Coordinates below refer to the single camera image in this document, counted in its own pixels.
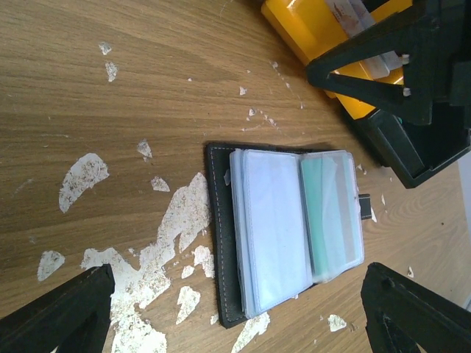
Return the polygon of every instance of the wallet stitching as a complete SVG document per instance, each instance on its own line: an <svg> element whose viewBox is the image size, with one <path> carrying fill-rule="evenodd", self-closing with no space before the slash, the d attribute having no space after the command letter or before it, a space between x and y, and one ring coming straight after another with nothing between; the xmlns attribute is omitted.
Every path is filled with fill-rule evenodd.
<svg viewBox="0 0 471 353"><path fill-rule="evenodd" d="M229 150L235 150L227 147L214 147L214 149L229 149ZM213 180L214 180L214 193L216 195L216 206L218 209L218 221L219 221L219 249L221 252L221 272L222 272L222 291L223 291L223 297L224 297L224 310L226 312L226 319L228 321L236 321L239 320L240 318L243 318L244 316L239 316L237 318L234 318L233 320L228 318L229 313L227 312L227 297L226 297L226 285L224 282L224 253L223 253L223 248L222 248L222 223L221 223L221 210L219 208L219 197L218 197L218 187L216 183L216 172L214 171L214 158L213 158L213 149L210 150L211 154L211 165L213 166Z"/></svg>

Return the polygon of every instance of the yellow plastic case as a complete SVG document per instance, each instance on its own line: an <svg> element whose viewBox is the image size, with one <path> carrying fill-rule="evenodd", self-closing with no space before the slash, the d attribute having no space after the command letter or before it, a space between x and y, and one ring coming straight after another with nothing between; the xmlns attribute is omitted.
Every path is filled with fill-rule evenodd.
<svg viewBox="0 0 471 353"><path fill-rule="evenodd" d="M372 12L376 22L412 5L411 0L389 0ZM324 0L266 0L262 13L304 65L348 39ZM361 62L336 70L336 73L371 79ZM398 68L378 81L402 84L403 70ZM374 107L357 99L327 92L338 98L353 119L363 118Z"/></svg>

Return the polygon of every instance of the black leather wallet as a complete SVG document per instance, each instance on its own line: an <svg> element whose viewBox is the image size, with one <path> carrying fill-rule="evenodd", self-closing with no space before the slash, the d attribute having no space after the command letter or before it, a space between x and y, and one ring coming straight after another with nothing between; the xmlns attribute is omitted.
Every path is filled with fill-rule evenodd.
<svg viewBox="0 0 471 353"><path fill-rule="evenodd" d="M236 149L258 149L290 153L309 153L319 150L242 143L208 143L205 164L208 173L208 191L213 216L213 251L215 260L217 303L219 320L227 329L246 321L242 310L234 227L233 198L230 184L224 175L230 167L230 153ZM371 218L369 195L360 195L361 219Z"/></svg>

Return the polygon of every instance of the wood grain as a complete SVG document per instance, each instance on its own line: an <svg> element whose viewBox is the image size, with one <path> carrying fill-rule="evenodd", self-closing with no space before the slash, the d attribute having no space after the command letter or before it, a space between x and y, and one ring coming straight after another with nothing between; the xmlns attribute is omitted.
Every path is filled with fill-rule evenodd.
<svg viewBox="0 0 471 353"><path fill-rule="evenodd" d="M107 56L102 41L113 47ZM155 241L173 192L203 171L209 140L351 151L367 170L358 172L358 185L371 193L378 218L364 222L365 263L271 310L268 330L244 352L368 352L360 288L372 261L402 274L411 266L418 283L459 305L471 293L456 165L405 190L351 135L338 103L306 83L302 66L252 1L7 0L0 48L0 317L80 273L88 248L114 247L137 268L127 249ZM107 61L119 67L111 83ZM244 96L240 86L248 90ZM250 108L276 126L260 113L248 121ZM136 151L143 138L154 154L149 163ZM89 152L107 163L110 177L63 214L63 178ZM152 190L155 175L171 193ZM191 264L184 256L199 244L211 247L210 234L167 266L171 287L142 314L166 333L168 352L230 352L242 330L209 324L215 288L201 269L180 278ZM63 254L65 264L38 282L46 250ZM176 326L183 285L202 298ZM359 329L330 333L332 313ZM111 332L105 352L112 338Z"/></svg>

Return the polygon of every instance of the paint stain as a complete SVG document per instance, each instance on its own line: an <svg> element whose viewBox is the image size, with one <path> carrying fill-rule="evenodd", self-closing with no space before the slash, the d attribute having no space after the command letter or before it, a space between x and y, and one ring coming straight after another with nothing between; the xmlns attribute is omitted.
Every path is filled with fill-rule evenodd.
<svg viewBox="0 0 471 353"><path fill-rule="evenodd" d="M211 325L214 325L216 322L218 322L218 320L219 320L219 314L214 314L210 317L209 323Z"/></svg>
<svg viewBox="0 0 471 353"><path fill-rule="evenodd" d="M169 185L166 183L165 180L163 180L159 176L155 176L154 179L152 179L150 181L150 183L151 183L152 189L154 189L154 191L162 191L164 193L169 193L170 192Z"/></svg>
<svg viewBox="0 0 471 353"><path fill-rule="evenodd" d="M65 262L65 257L59 252L43 252L38 266L38 281L42 282L51 276Z"/></svg>
<svg viewBox="0 0 471 353"><path fill-rule="evenodd" d="M144 160L147 161L147 158L152 158L152 151L150 149L149 144L147 143L147 139L144 138L138 143L138 152L144 156Z"/></svg>
<svg viewBox="0 0 471 353"><path fill-rule="evenodd" d="M371 219L373 222L377 223L378 220L376 219L375 211L373 210L373 207L371 207Z"/></svg>
<svg viewBox="0 0 471 353"><path fill-rule="evenodd" d="M409 266L407 269L407 277L414 278L414 272L412 271L412 267Z"/></svg>
<svg viewBox="0 0 471 353"><path fill-rule="evenodd" d="M175 256L174 239L180 235L178 249L183 252L210 223L208 183L198 173L189 186L178 189L157 231L157 243L141 251L141 261L157 259L165 264Z"/></svg>
<svg viewBox="0 0 471 353"><path fill-rule="evenodd" d="M97 154L88 153L79 158L63 180L59 191L60 210L66 213L85 190L93 188L109 176L107 165Z"/></svg>
<svg viewBox="0 0 471 353"><path fill-rule="evenodd" d="M190 277L194 273L194 267L193 266L185 266L182 271L182 279L185 279L187 277Z"/></svg>
<svg viewBox="0 0 471 353"><path fill-rule="evenodd" d="M190 286L185 286L180 289L177 304L180 306L180 311L177 315L176 324L181 324L195 309L201 299L201 294L193 290Z"/></svg>
<svg viewBox="0 0 471 353"><path fill-rule="evenodd" d="M241 334L237 337L231 353L239 353L256 335L265 333L270 323L268 313L263 313L255 318L248 320Z"/></svg>
<svg viewBox="0 0 471 353"><path fill-rule="evenodd" d="M102 51L103 55L108 55L113 49L111 48L111 45L107 42L100 42L98 43L98 47Z"/></svg>
<svg viewBox="0 0 471 353"><path fill-rule="evenodd" d="M111 61L105 63L106 73L108 74L108 82L113 82L118 74L118 66Z"/></svg>
<svg viewBox="0 0 471 353"><path fill-rule="evenodd" d="M194 256L194 266L201 265L206 277L214 278L214 255L206 246L198 246L194 252L191 252Z"/></svg>
<svg viewBox="0 0 471 353"><path fill-rule="evenodd" d="M347 327L347 323L345 322L345 320L338 315L330 315L327 318L327 322L329 323L331 332L339 331L340 329L344 329L345 327Z"/></svg>
<svg viewBox="0 0 471 353"><path fill-rule="evenodd" d="M189 186L178 189L173 195L158 228L157 242L140 253L138 271L113 248L103 252L85 251L82 268L104 263L113 268L116 286L111 296L111 323L115 331L112 353L166 352L166 336L143 320L134 305L137 303L145 309L170 287L163 266L175 256L175 238L181 234L180 248L190 245L188 242L196 237L193 234L197 235L209 225L209 215L208 184L198 173Z"/></svg>
<svg viewBox="0 0 471 353"><path fill-rule="evenodd" d="M81 267L88 269L104 263L111 264L116 283L111 295L110 318L115 331L111 352L166 352L165 335L153 329L134 308L138 303L144 309L170 287L165 271L157 263L141 263L136 271L113 248L103 252L85 250Z"/></svg>

